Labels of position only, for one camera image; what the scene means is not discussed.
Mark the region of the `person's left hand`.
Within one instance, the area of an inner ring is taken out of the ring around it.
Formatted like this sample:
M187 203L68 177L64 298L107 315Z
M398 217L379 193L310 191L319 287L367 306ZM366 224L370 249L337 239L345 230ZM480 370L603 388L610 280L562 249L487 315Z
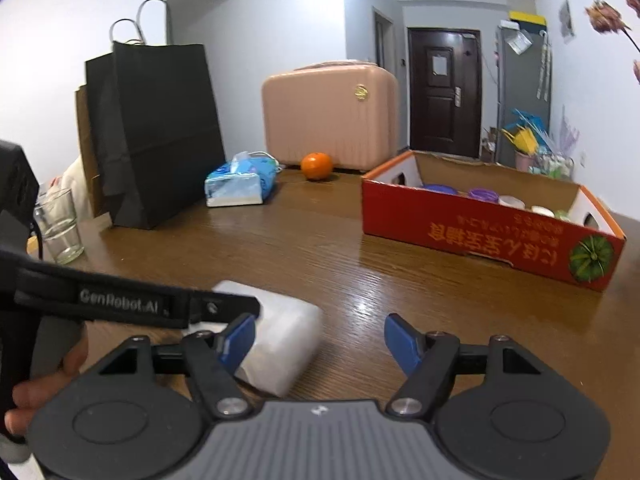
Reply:
M22 382L13 388L15 408L4 415L4 424L12 436L24 437L36 411L80 374L88 352L89 341L84 328L78 343L67 352L54 373Z

